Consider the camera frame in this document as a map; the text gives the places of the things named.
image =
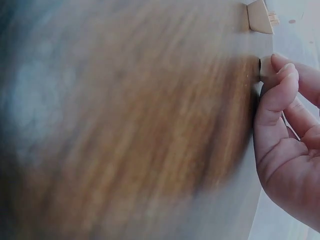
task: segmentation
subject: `white surface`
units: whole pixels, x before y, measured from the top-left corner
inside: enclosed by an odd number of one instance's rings
[[[266,0],[266,5],[280,19],[280,25],[274,27],[274,51],[318,68],[320,0]],[[300,98],[319,117],[319,110]],[[262,190],[249,240],[320,240],[320,234],[284,212]]]

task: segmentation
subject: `wood grain surface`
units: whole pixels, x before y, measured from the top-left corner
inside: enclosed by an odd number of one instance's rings
[[[247,3],[3,1],[1,239],[247,239]]]

